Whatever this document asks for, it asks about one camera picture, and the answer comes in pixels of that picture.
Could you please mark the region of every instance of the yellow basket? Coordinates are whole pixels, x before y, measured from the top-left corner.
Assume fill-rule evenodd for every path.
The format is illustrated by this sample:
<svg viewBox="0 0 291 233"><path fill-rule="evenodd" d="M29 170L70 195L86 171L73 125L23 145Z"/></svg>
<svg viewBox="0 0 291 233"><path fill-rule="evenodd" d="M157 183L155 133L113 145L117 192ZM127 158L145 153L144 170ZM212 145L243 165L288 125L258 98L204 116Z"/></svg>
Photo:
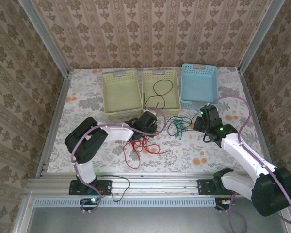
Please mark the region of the yellow basket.
<svg viewBox="0 0 291 233"><path fill-rule="evenodd" d="M103 75L102 90L104 112L108 119L141 115L142 101L135 70Z"/></svg>
<svg viewBox="0 0 291 233"><path fill-rule="evenodd" d="M165 100L165 107L162 109L167 117L177 116L181 109L180 95L177 72L175 70L146 70L142 73L142 99L145 107L163 107L163 99L160 96L155 96L156 93L153 90L155 85L155 90L158 94L165 94L171 88L171 83L169 81L158 82L159 80L170 80L172 82L171 91L163 95Z"/></svg>

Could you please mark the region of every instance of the floral tablecloth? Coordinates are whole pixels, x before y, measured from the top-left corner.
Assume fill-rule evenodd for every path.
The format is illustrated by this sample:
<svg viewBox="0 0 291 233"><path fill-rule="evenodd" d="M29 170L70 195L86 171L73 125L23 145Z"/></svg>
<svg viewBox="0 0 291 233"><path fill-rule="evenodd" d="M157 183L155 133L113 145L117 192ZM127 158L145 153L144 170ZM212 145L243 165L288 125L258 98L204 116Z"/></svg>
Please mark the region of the floral tablecloth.
<svg viewBox="0 0 291 233"><path fill-rule="evenodd" d="M181 68L172 68L178 73L181 83ZM79 69L72 75L65 106L61 116L54 147L49 160L47 172L73 172L64 140L87 117L93 117L101 123L110 123L103 112L102 74L123 69ZM144 69L138 68L138 79ZM218 68L219 95L240 95L245 98L240 77L235 67ZM230 123L236 129L248 116L246 105L238 99L227 98L219 101L219 115L224 124ZM193 117L196 110L182 109L179 116ZM158 128L162 127L163 118L158 119ZM256 129L251 120L242 132L243 139L262 155ZM244 171L240 164L215 143L204 143L203 134L196 131L184 132L181 140L170 137L167 131L155 136L150 141L161 147L162 154L140 153L141 166L133 170L124 160L124 142L105 142L95 155L93 166L95 172L216 172L229 167L235 171ZM137 155L131 146L126 147L128 161L137 166Z"/></svg>

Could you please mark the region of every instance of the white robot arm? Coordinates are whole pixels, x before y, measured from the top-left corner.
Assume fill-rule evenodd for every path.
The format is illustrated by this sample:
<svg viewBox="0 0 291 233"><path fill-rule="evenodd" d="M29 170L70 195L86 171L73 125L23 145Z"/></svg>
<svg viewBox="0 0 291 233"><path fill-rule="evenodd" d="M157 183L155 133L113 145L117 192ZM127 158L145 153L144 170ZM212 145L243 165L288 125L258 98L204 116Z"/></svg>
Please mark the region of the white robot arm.
<svg viewBox="0 0 291 233"><path fill-rule="evenodd" d="M212 189L215 189L215 193L207 194L220 195L232 190L251 200L254 207L263 216L288 207L286 198L268 170L278 178L291 199L290 173L285 168L276 168L264 160L245 142L239 142L237 130L229 124L222 124L215 106L209 105L201 108L201 114L202 117L196 119L194 130L203 132L205 137L209 137L208 142L215 142L223 150L230 153L250 176L250 178L241 176L229 168L221 170L214 174ZM145 111L140 118L132 119L123 124L100 125L100 128L92 130L89 137L84 138L80 143L84 134L98 125L92 117L87 118L65 140L70 153L77 146L74 153L76 170L87 184L96 180L92 160L104 141L136 140L144 136L140 132L154 134L157 128L156 116L151 111ZM261 165L251 154L264 164Z"/></svg>
<svg viewBox="0 0 291 233"><path fill-rule="evenodd" d="M228 190L235 191L251 200L256 210L263 216L269 216L288 207L287 198L273 178L275 176L278 179L291 199L291 174L288 170L276 168L264 160L238 136L233 126L223 125L215 106L208 105L200 110L202 117L197 117L194 130L205 134L204 141L208 136L208 142L215 142L231 154L250 176L250 178L241 176L229 168L218 171L214 174L213 182L210 182L214 192L220 194L222 191L225 193Z"/></svg>

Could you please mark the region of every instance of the wall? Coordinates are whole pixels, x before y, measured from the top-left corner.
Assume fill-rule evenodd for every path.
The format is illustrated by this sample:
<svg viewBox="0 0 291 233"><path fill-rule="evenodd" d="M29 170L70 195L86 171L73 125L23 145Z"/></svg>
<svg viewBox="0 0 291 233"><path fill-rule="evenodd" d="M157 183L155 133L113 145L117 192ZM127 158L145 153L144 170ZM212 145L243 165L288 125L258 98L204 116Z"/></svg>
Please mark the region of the wall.
<svg viewBox="0 0 291 233"><path fill-rule="evenodd" d="M273 162L291 172L291 0L245 71Z"/></svg>
<svg viewBox="0 0 291 233"><path fill-rule="evenodd" d="M270 0L32 0L70 69L237 66Z"/></svg>
<svg viewBox="0 0 291 233"><path fill-rule="evenodd" d="M17 0L0 0L0 233L35 176L62 80Z"/></svg>

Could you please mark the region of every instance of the plastic basket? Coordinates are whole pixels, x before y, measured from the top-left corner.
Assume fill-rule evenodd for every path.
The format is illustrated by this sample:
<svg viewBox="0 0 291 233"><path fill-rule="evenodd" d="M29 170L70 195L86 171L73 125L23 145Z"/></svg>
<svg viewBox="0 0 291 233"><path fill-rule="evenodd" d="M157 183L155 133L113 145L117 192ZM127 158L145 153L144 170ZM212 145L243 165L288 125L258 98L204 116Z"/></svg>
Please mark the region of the plastic basket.
<svg viewBox="0 0 291 233"><path fill-rule="evenodd" d="M109 119L140 116L142 102L135 70L102 76L104 112Z"/></svg>
<svg viewBox="0 0 291 233"><path fill-rule="evenodd" d="M217 67L188 63L182 65L182 108L200 109L218 96Z"/></svg>
<svg viewBox="0 0 291 233"><path fill-rule="evenodd" d="M147 70L142 73L142 99L146 103L144 107L163 107L163 99L156 95L153 86L159 80L170 80L172 82L172 90L163 96L165 100L165 107L162 109L167 117L177 116L181 109L179 86L177 79L177 72L175 70ZM155 85L155 90L158 94L165 94L170 90L171 83L169 81L158 82Z"/></svg>

